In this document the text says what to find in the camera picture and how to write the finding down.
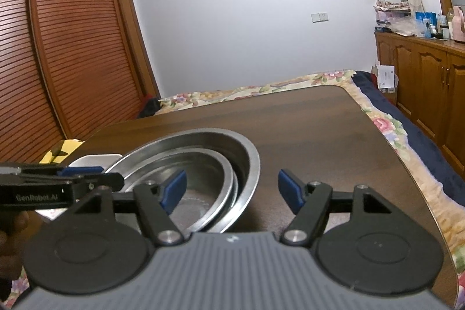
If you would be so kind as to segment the left hand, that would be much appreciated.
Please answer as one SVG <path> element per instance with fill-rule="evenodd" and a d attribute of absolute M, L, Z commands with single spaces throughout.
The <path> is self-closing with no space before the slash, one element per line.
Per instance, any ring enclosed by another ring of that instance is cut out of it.
<path fill-rule="evenodd" d="M 14 281 L 23 268 L 23 249 L 27 241 L 49 222 L 34 211 L 19 212 L 13 219 L 12 231 L 1 228 L 1 278 Z"/>

